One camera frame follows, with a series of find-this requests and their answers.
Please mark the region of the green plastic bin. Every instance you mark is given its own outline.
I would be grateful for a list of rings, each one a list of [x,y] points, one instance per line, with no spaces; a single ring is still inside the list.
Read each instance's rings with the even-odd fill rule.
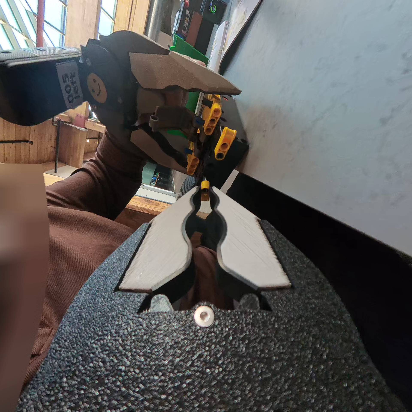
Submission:
[[[176,34],[173,35],[173,45],[170,47],[170,50],[190,57],[192,59],[201,61],[205,64],[205,66],[207,66],[209,61],[205,55],[200,53],[192,45],[188,44],[185,40],[183,40],[183,38]],[[189,92],[188,102],[186,104],[187,109],[195,112],[198,103],[199,93],[200,92],[198,91]]]

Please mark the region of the black and yellow brick assembly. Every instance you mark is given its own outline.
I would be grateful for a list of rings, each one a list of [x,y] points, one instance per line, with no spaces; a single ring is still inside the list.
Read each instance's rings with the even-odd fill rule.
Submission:
[[[200,94],[200,112],[183,107],[156,107],[148,124],[148,134],[159,144],[162,151],[171,156],[182,167],[187,166],[187,175],[200,185],[208,180],[210,186],[222,188],[226,180],[245,158],[249,144],[241,124],[236,102],[230,95]],[[214,148],[224,127],[237,131],[236,138],[226,157],[217,161]],[[162,132],[179,135],[188,140],[183,154],[174,149]]]

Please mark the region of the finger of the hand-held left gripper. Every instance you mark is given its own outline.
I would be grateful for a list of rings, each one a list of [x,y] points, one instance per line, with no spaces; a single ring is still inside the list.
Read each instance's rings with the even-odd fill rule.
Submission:
[[[222,75],[176,52],[129,53],[129,57],[132,74],[138,84],[147,90],[181,89],[205,94],[241,94],[241,90]]]
[[[187,154],[184,150],[188,148],[188,140],[179,135],[171,135],[168,132],[162,132],[162,135],[174,149],[183,154],[184,160],[187,161]],[[187,174],[187,166],[180,166],[176,160],[165,154],[159,144],[155,142],[147,132],[141,129],[132,131],[130,140],[134,145],[142,150],[152,162],[156,162],[160,166]]]

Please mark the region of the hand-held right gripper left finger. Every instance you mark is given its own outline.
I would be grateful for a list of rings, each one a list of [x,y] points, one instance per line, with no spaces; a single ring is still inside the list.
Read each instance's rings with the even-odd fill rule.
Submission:
[[[151,220],[118,286],[119,291],[178,301],[195,279],[193,247],[186,231],[199,209],[200,188],[194,187]]]

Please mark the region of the large window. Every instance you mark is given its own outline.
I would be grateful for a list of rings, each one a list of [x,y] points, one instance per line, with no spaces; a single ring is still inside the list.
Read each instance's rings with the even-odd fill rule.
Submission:
[[[44,5],[42,45],[80,47],[90,38],[113,32],[117,4],[116,0],[2,0],[1,51],[38,45],[39,5]]]

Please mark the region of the person's brown shirt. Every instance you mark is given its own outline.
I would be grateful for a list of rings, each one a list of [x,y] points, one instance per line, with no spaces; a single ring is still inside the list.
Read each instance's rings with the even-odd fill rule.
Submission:
[[[51,202],[47,285],[30,362],[22,388],[33,379],[47,355],[63,316],[90,275],[152,214],[131,213],[120,221],[108,219],[70,204]]]

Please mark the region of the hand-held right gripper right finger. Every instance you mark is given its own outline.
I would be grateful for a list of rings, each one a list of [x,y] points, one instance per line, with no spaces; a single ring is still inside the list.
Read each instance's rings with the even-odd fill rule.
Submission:
[[[210,205],[208,248],[217,253],[219,288],[238,302],[248,294],[291,288],[260,219],[216,187]]]

